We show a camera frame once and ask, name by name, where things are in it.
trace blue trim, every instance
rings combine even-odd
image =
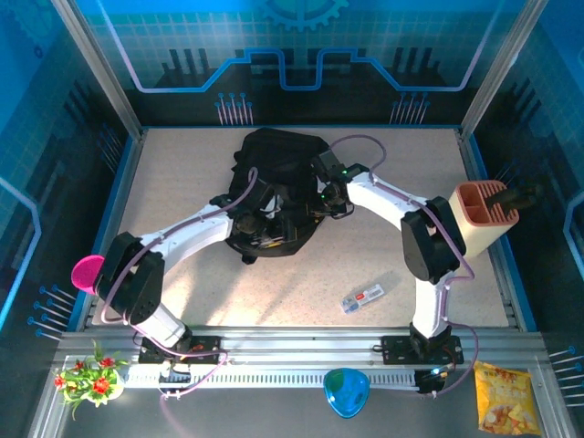
[[[488,179],[488,174],[486,172],[485,162],[483,162],[483,156],[478,149],[478,144],[476,143],[475,135],[471,135],[469,139],[472,153],[474,155],[474,160],[476,161],[476,167],[479,171],[479,176],[482,180]],[[519,275],[519,269],[517,268],[517,263],[515,257],[513,256],[513,250],[511,249],[511,244],[509,243],[509,238],[506,235],[502,235],[499,239],[501,246],[503,248],[503,256],[505,257],[507,268],[509,269],[509,275],[515,286],[515,292],[517,297],[517,303],[521,308],[521,313],[523,314],[523,319],[526,323],[527,331],[537,331],[536,321],[533,318],[533,313],[531,312],[531,307],[529,306],[529,300],[527,299],[527,292],[523,286],[523,281]]]
[[[569,250],[574,257],[574,262],[576,262],[576,267],[582,278],[584,278],[584,260],[582,260],[576,241],[574,240],[574,237],[572,237],[572,233],[569,231],[572,226],[572,221],[574,220],[574,209],[576,209],[581,203],[584,203],[584,191],[578,193],[568,203],[568,208],[566,208],[566,218],[564,219],[564,228],[562,231],[564,232],[564,237],[568,243]]]
[[[121,43],[120,36],[116,32],[114,25],[110,21],[110,17],[108,13],[104,9],[101,2],[98,1],[98,7],[103,15],[105,20],[106,26],[111,33],[111,37],[116,44],[117,49],[120,52],[122,60],[126,65],[126,69],[128,73],[130,73],[131,79],[134,83],[136,89],[141,91],[145,94],[170,94],[170,93],[204,93],[207,91],[217,79],[219,79],[227,69],[229,69],[232,65],[238,64],[251,64],[252,63],[252,55],[276,55],[278,60],[278,70],[279,70],[279,80],[280,80],[280,87],[285,91],[316,91],[320,89],[322,86],[322,76],[324,72],[324,56],[331,53],[343,53],[350,55],[350,62],[351,63],[361,63],[361,64],[371,64],[380,75],[387,80],[397,91],[442,91],[442,92],[458,92],[463,90],[466,87],[466,84],[470,80],[473,71],[475,70],[475,66],[478,63],[479,58],[485,48],[486,40],[490,37],[491,32],[493,31],[493,27],[495,26],[495,22],[501,11],[503,10],[503,5],[505,4],[505,0],[499,0],[498,6],[491,17],[491,21],[486,27],[485,34],[481,38],[478,47],[473,55],[473,58],[468,65],[466,72],[464,73],[464,77],[460,83],[460,85],[455,87],[422,87],[422,86],[403,86],[398,83],[398,81],[385,69],[385,67],[380,63],[380,61],[375,57],[360,57],[359,56],[359,49],[357,47],[327,47],[322,48],[319,50],[317,54],[317,65],[316,65],[316,81],[314,85],[288,85],[286,80],[286,62],[284,57],[284,52],[275,47],[271,48],[245,48],[244,49],[244,56],[243,57],[232,57],[227,59],[221,67],[219,67],[211,77],[209,77],[206,82],[203,84],[202,87],[176,87],[176,88],[160,88],[160,89],[147,89],[142,86],[140,79],[138,78],[138,74],[134,69],[133,65],[130,62],[130,57],[128,57],[128,53],[124,48],[123,44]]]
[[[116,202],[116,197],[118,196],[118,191],[120,190],[122,177],[126,169],[126,166],[128,165],[131,150],[132,138],[129,136],[128,140],[126,141],[126,147],[124,148],[124,152],[121,155],[120,166],[118,167],[116,177],[113,180],[111,190],[109,191],[108,203],[106,203],[105,211],[103,212],[103,216],[101,217],[101,224],[99,225],[98,234],[96,235],[95,242],[93,244],[93,247],[91,248],[91,254],[97,254],[103,244],[103,238],[104,235],[106,234],[108,224],[110,223],[113,205]],[[81,313],[88,299],[91,299],[90,296],[88,296],[88,294],[86,294],[82,290],[79,290],[77,299],[75,300],[75,305],[73,306],[73,310],[71,311],[71,316],[69,318],[69,322],[67,325],[67,331],[77,330],[77,325],[79,323],[79,319],[81,318]]]
[[[30,260],[33,258],[33,254],[37,249],[38,241],[40,240],[42,231],[40,227],[40,216],[38,215],[37,205],[32,200],[30,200],[24,193],[20,192],[18,189],[15,188],[14,185],[12,185],[10,182],[8,182],[2,177],[0,177],[0,186],[4,187],[10,194],[12,194],[22,205],[24,205],[30,211],[30,214],[33,216],[33,226],[35,227],[35,233],[33,234],[33,238],[30,241],[30,244],[28,244],[25,257],[23,258],[22,263],[18,268],[15,281],[12,283],[12,286],[8,291],[8,296],[6,297],[6,301],[2,305],[2,310],[0,310],[0,331],[2,331],[2,327],[4,326],[6,322],[6,317],[8,316],[8,312],[10,311],[10,308],[15,302],[18,289],[22,284],[22,280],[25,278],[25,273],[26,270],[28,269],[28,265],[30,264]]]
[[[355,129],[363,129],[363,128],[386,128],[390,130],[459,130],[461,125],[230,125],[230,126],[218,126],[218,125],[203,125],[203,126],[143,126],[145,130],[212,130],[218,128],[226,128],[226,129],[233,129],[233,128],[355,128]]]

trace cable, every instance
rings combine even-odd
[[[450,356],[450,359],[453,362],[453,372],[456,372],[456,359],[454,358],[454,354],[445,345],[442,346],[442,349],[448,356]]]
[[[187,221],[184,221],[181,224],[177,224],[176,226],[174,226],[173,228],[171,228],[170,230],[168,230],[166,233],[164,233],[163,235],[155,238],[149,244],[147,244],[146,246],[144,246],[138,252],[138,254],[136,254],[130,260],[130,262],[128,262],[128,264],[121,270],[120,275],[118,276],[118,278],[116,278],[116,281],[114,282],[114,284],[112,285],[111,289],[109,290],[109,293],[108,293],[108,295],[106,296],[106,299],[105,299],[105,304],[103,306],[103,309],[101,310],[101,321],[104,324],[114,324],[114,323],[118,323],[118,322],[126,322],[126,320],[125,320],[124,317],[120,317],[120,318],[107,318],[106,312],[107,312],[108,308],[110,307],[111,301],[113,300],[113,298],[115,297],[116,293],[118,292],[118,289],[120,288],[121,283],[126,278],[126,275],[136,265],[136,263],[138,263],[138,261],[146,253],[148,253],[148,251],[150,251],[156,245],[160,244],[164,239],[166,239],[170,235],[173,235],[177,231],[182,230],[185,226],[189,226],[189,225],[192,225],[192,224],[196,224],[197,222],[200,222],[200,221],[203,221],[205,219],[209,219],[211,217],[217,216],[218,214],[221,214],[221,213],[224,213],[224,212],[226,212],[228,210],[231,210],[232,208],[234,208],[235,206],[237,206],[238,204],[240,204],[246,198],[246,196],[251,192],[251,190],[253,189],[254,185],[256,184],[256,181],[257,181],[257,168],[256,167],[252,167],[249,170],[249,173],[248,173],[248,181],[249,181],[249,185],[247,186],[247,188],[245,189],[245,191],[235,201],[233,201],[229,205],[227,205],[225,207],[222,207],[222,208],[220,208],[218,210],[214,210],[214,211],[212,211],[210,213],[202,214],[201,216],[196,216],[196,217],[194,217],[192,219],[189,219]]]
[[[224,213],[228,210],[231,210],[232,208],[234,208],[235,206],[237,206],[239,203],[241,203],[246,196],[251,192],[251,190],[253,189],[254,185],[256,184],[257,181],[257,175],[258,175],[258,171],[256,167],[253,167],[250,169],[249,173],[248,173],[248,181],[249,181],[249,185],[247,186],[247,188],[244,190],[244,192],[232,203],[228,204],[225,207],[222,207],[218,210],[215,210],[213,212],[210,212],[208,214],[202,214],[201,216],[196,216],[192,219],[189,219],[181,224],[177,224],[176,226],[174,226],[173,228],[171,228],[170,230],[168,230],[166,233],[164,233],[163,235],[157,237],[156,239],[154,239],[152,242],[150,242],[149,244],[147,244],[146,246],[144,246],[142,248],[142,250],[140,250],[138,252],[138,254],[136,254],[131,260],[130,262],[128,262],[128,264],[122,269],[120,275],[118,276],[118,278],[116,279],[116,281],[114,282],[114,284],[112,285],[108,295],[106,296],[105,299],[105,304],[103,306],[103,309],[101,310],[101,320],[106,323],[106,324],[113,324],[114,322],[119,322],[119,321],[123,321],[123,322],[128,322],[126,319],[126,314],[124,313],[124,315],[121,318],[107,318],[106,317],[106,311],[107,309],[110,307],[111,301],[113,300],[113,298],[115,297],[116,293],[118,292],[118,289],[120,288],[121,283],[123,282],[124,278],[126,277],[126,275],[130,272],[130,270],[136,265],[136,263],[148,252],[150,251],[154,246],[158,245],[159,243],[161,243],[164,239],[168,238],[169,236],[173,235],[174,233],[176,233],[177,231],[183,229],[185,226],[189,226],[191,224],[196,224],[199,221],[205,220],[205,219],[209,219],[211,217],[214,217],[218,214]],[[132,341],[135,342],[136,336],[138,335],[138,333],[140,332],[142,335],[148,337],[148,334],[144,332],[144,330],[142,330],[141,328],[139,328],[138,326],[134,326],[132,325],[132,327],[136,330],[136,333],[134,333],[134,336],[132,338]],[[180,353],[178,351],[173,351],[171,349],[167,349],[166,347],[164,347],[162,344],[160,344],[158,341],[156,341],[155,339],[150,339],[150,341],[159,349],[173,355],[173,356],[178,356],[178,357],[186,357],[186,358],[201,358],[204,356],[214,356],[217,354],[223,354],[224,357],[222,360],[219,361],[219,363],[217,364],[217,366],[215,366],[209,373],[207,373],[200,381],[198,381],[195,385],[193,385],[191,388],[187,389],[187,390],[183,390],[180,392],[176,392],[175,394],[167,394],[170,395],[172,397],[180,397],[181,395],[186,395],[190,392],[193,392],[194,390],[196,390],[202,383],[204,383],[205,381],[207,381],[209,378],[211,378],[216,372],[217,370],[219,370],[219,368],[221,366],[223,366],[225,364],[225,362],[227,361],[228,358],[228,353],[225,350],[214,350],[214,351],[201,351],[201,352],[196,352],[196,353]]]
[[[452,326],[452,327],[458,327],[458,328],[463,328],[463,329],[469,329],[471,331],[471,333],[473,334],[473,338],[474,338],[474,356],[473,359],[471,360],[471,364],[468,367],[468,369],[466,369],[463,373],[463,375],[460,377],[460,379],[458,379],[457,381],[455,381],[451,386],[449,386],[448,388],[444,388],[439,392],[434,392],[431,394],[427,394],[430,396],[433,396],[434,398],[438,395],[438,394],[446,394],[450,391],[452,391],[454,388],[456,388],[458,385],[460,385],[463,380],[468,376],[468,374],[473,370],[473,368],[475,367],[475,363],[476,363],[476,359],[478,357],[478,336],[476,335],[476,331],[474,328],[467,326],[466,324],[461,324],[461,323],[457,323],[457,322],[452,322],[450,320],[448,320],[448,318],[446,317],[446,302],[448,299],[448,291],[450,289],[451,284],[454,281],[464,281],[464,280],[474,280],[475,279],[475,272],[473,271],[473,269],[470,267],[470,265],[466,262],[466,260],[464,260],[464,256],[461,254],[460,250],[458,249],[458,247],[456,246],[456,244],[454,243],[453,238],[448,234],[448,232],[446,231],[446,229],[444,228],[444,226],[442,225],[442,223],[440,222],[440,220],[438,219],[438,217],[436,217],[436,215],[432,212],[432,210],[430,210],[430,208],[428,208],[426,205],[417,202],[415,199],[412,199],[410,196],[408,196],[407,194],[401,193],[397,190],[392,189],[391,187],[386,186],[385,184],[381,184],[379,182],[376,181],[375,175],[373,173],[373,171],[375,169],[377,169],[379,166],[381,166],[385,160],[387,159],[387,149],[385,148],[385,146],[383,146],[383,144],[377,140],[374,137],[371,137],[370,135],[365,135],[365,134],[353,134],[353,135],[348,135],[346,137],[341,137],[340,139],[337,139],[335,141],[333,141],[330,145],[330,148],[332,149],[334,146],[337,146],[340,142],[345,141],[345,140],[349,140],[349,139],[366,139],[366,140],[370,140],[373,141],[375,144],[377,144],[380,148],[381,148],[381,152],[383,154],[381,160],[379,162],[376,162],[369,171],[369,179],[371,181],[371,183],[375,186],[375,187],[379,187],[380,189],[382,189],[383,191],[396,196],[397,198],[400,198],[401,200],[405,201],[406,203],[411,203],[413,205],[415,205],[416,207],[422,209],[423,212],[425,212],[428,217],[430,217],[430,219],[432,220],[432,222],[434,223],[434,225],[436,226],[436,228],[438,229],[438,231],[440,232],[440,234],[442,235],[442,237],[444,238],[444,240],[446,241],[446,244],[448,244],[448,246],[450,247],[451,251],[454,253],[454,255],[456,256],[456,258],[458,259],[458,261],[461,263],[461,265],[464,267],[464,269],[468,272],[468,276],[454,276],[452,278],[448,278],[445,282],[444,282],[444,287],[443,287],[443,293],[441,294],[441,303],[440,303],[440,309],[439,309],[439,318],[444,320],[448,325]]]
[[[380,149],[381,149],[381,153],[383,154],[383,156],[381,157],[381,160],[379,160],[378,162],[376,162],[375,164],[373,164],[370,168],[370,176],[372,175],[373,171],[375,171],[375,169],[377,169],[378,167],[380,167],[382,164],[385,163],[385,160],[387,159],[387,149],[385,149],[385,146],[383,146],[383,143],[381,143],[381,141],[377,140],[375,137],[371,137],[370,135],[367,134],[351,134],[351,135],[346,135],[345,137],[341,137],[340,139],[336,139],[334,140],[331,144],[330,144],[330,148],[333,149],[335,146],[337,146],[339,143],[346,141],[346,140],[352,140],[352,139],[365,139],[365,140],[370,140],[373,141],[375,144],[377,144]]]

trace pen holder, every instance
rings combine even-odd
[[[500,181],[471,181],[459,184],[449,204],[466,244],[466,258],[476,257],[496,239],[519,222],[517,210],[505,217],[503,209],[495,204],[489,211],[485,199],[506,190]]]

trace white robotic arm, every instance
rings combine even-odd
[[[465,250],[447,201],[413,196],[382,182],[359,164],[345,168],[330,149],[312,159],[310,166],[315,192],[307,195],[304,207],[297,208],[297,204],[292,203],[296,208],[293,211],[304,212],[309,227],[319,224],[327,215],[344,217],[345,214],[338,213],[346,212],[347,205],[358,205],[401,230],[404,260],[415,277],[416,309],[410,325],[412,345],[420,358],[426,357],[450,336],[443,291],[459,263],[423,210],[430,209],[462,254]],[[251,259],[255,259],[256,254],[294,254],[288,251],[289,248],[276,255],[265,255],[262,251],[272,251],[286,242],[296,241],[303,245],[316,229],[308,228],[307,231],[306,227],[290,225],[282,216],[278,219],[275,212],[280,211],[283,203],[286,207],[289,193],[259,179],[256,186],[257,190],[250,196],[253,201],[243,209],[237,207],[237,211],[226,211],[229,199],[223,195],[190,218],[156,233],[140,237],[129,233],[118,235],[96,274],[95,291],[103,299],[113,297],[110,306],[148,338],[167,349],[187,351],[191,345],[190,330],[161,303],[162,279],[167,272],[208,245],[222,241],[240,251],[244,261],[250,254]],[[194,221],[197,217],[206,219]],[[162,236],[162,241],[154,244]],[[139,262],[120,283],[120,273],[142,252]],[[116,282],[120,287],[112,294]]]
[[[417,212],[420,207],[415,206],[411,201],[405,201],[401,197],[391,192],[400,193],[403,197],[417,201],[426,205],[427,199],[406,193],[402,189],[392,186],[376,175],[373,181],[367,172],[357,175],[347,184],[347,193],[351,203],[371,210],[382,217],[398,230],[402,229],[402,219],[408,212]],[[389,191],[380,188],[383,185]],[[425,338],[431,339],[443,333],[447,324],[444,320],[446,315],[441,315],[441,305],[445,296],[444,283],[454,272],[448,272],[433,284],[430,281],[422,281],[415,278],[416,308],[413,315],[412,324]]]

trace metal frame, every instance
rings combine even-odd
[[[136,141],[142,136],[142,126],[138,116],[131,107],[121,84],[103,54],[95,37],[89,30],[85,17],[79,11],[75,1],[51,0],[65,27],[73,37],[81,55],[89,64],[98,83],[105,92],[112,107],[118,113],[129,135]]]
[[[371,376],[377,387],[397,389],[395,385],[383,384],[395,373],[404,374],[412,370],[428,369],[424,366],[386,366],[380,353],[372,347],[379,344],[381,336],[407,336],[406,328],[196,328],[196,334],[221,336],[223,347],[229,350],[228,365],[221,368],[211,383],[201,388],[286,388],[293,381],[296,388],[311,388],[312,376],[321,376],[323,370],[350,367],[362,370]],[[510,369],[528,370],[532,375],[533,391],[537,399],[541,423],[546,435],[554,438],[576,437],[576,431],[563,403],[554,371],[551,368],[545,343],[539,333],[520,332],[512,328],[481,328],[479,337],[479,360]],[[466,361],[460,366],[466,369],[474,350],[470,332],[455,330],[461,338]],[[120,351],[120,358],[136,364],[139,347],[132,341],[132,330],[119,328],[94,328],[82,333],[67,333],[61,340],[53,368],[60,369],[75,364],[93,350],[91,342],[99,338],[106,350]],[[201,370],[204,366],[194,366]],[[161,366],[154,366],[160,372]],[[144,376],[139,385],[132,387],[158,387],[151,379],[152,366],[131,365],[126,376]],[[59,436],[64,426],[62,421],[68,408],[57,401],[57,391],[52,378],[47,378],[29,438]]]
[[[505,42],[499,49],[493,64],[491,64],[483,83],[476,91],[476,95],[464,116],[462,123],[463,138],[468,139],[475,131],[486,109],[491,104],[491,100],[493,100],[503,83],[507,72],[517,60],[519,52],[529,38],[548,1],[527,0],[517,16],[515,23],[505,38]]]
[[[90,34],[82,14],[68,0],[52,0],[52,2],[131,137],[136,140],[140,139],[142,136],[141,125],[99,45]],[[548,0],[527,1],[464,117],[459,144],[461,144],[461,153],[469,176],[480,174],[469,139],[547,2]],[[495,267],[497,267],[496,260],[504,260],[502,254],[500,248],[495,247],[492,250],[491,257]],[[559,438],[576,437],[576,431],[563,402],[541,335],[538,332],[522,331],[526,329],[526,319],[521,314],[521,308],[516,302],[513,282],[500,282],[499,286],[502,290],[504,304],[508,298],[514,309],[513,318],[515,318],[519,329],[480,328],[477,330],[479,359],[502,367],[528,370],[532,375],[533,390],[545,434],[549,437]],[[88,303],[84,305],[82,317],[86,317],[89,313],[90,305]],[[218,375],[247,376],[245,385],[250,384],[253,387],[263,384],[263,377],[257,381],[254,376],[267,374],[277,377],[277,382],[270,379],[270,387],[282,387],[289,382],[289,378],[295,379],[294,376],[296,376],[296,382],[299,386],[309,386],[312,382],[307,380],[305,384],[304,378],[298,376],[304,376],[306,372],[319,375],[323,370],[339,367],[351,367],[368,373],[377,373],[378,376],[404,372],[404,370],[428,368],[424,366],[384,366],[381,355],[372,351],[371,348],[380,342],[381,336],[408,335],[409,330],[406,328],[205,327],[195,328],[193,332],[201,335],[221,336],[223,347],[229,350],[230,360],[228,366],[221,369]],[[464,369],[469,366],[470,352],[475,347],[474,340],[470,333],[465,331],[455,330],[454,334],[461,338],[466,352],[466,362],[460,367]],[[139,347],[133,343],[132,336],[133,332],[125,327],[88,328],[83,332],[65,333],[59,342],[52,368],[59,369],[70,366],[75,363],[75,359],[90,354],[93,348],[91,340],[98,339],[104,349],[118,350],[122,358],[131,360],[133,363],[130,366],[131,370],[147,376],[151,373],[151,369],[136,364]],[[64,425],[62,420],[68,413],[68,409],[57,400],[57,391],[52,380],[52,376],[49,374],[36,410],[33,426],[28,435],[30,438],[59,436],[59,431]],[[221,383],[222,387],[228,388],[237,386],[234,382],[231,383],[231,379],[229,381],[230,383],[226,383],[227,379],[221,380],[219,378],[216,384]],[[213,387],[214,384],[213,382],[205,383],[203,388]],[[146,379],[140,383],[142,388],[155,388],[156,385],[156,379]]]
[[[109,193],[106,211],[99,225],[98,235],[91,250],[92,254],[105,255],[114,237],[117,235],[121,219],[130,196],[131,185],[138,168],[142,148],[148,132],[144,132],[138,141],[129,140],[120,160],[116,178]],[[81,331],[86,324],[87,315],[94,297],[85,293],[78,294],[75,306],[68,322],[68,331]]]
[[[471,138],[465,138],[462,133],[458,132],[456,138],[468,179],[471,181],[484,179],[486,177],[486,170],[480,157],[476,156],[478,151],[475,151],[475,148],[471,144],[472,136]],[[509,326],[513,327],[515,323],[515,327],[519,330],[536,331],[537,328],[533,315],[529,309],[524,309],[521,306],[521,300],[517,291],[518,287],[522,289],[522,285],[517,284],[517,282],[521,282],[521,279],[514,279],[502,241],[499,240],[492,244],[488,249],[488,253],[495,271],[501,298],[503,299],[503,306],[506,308]]]

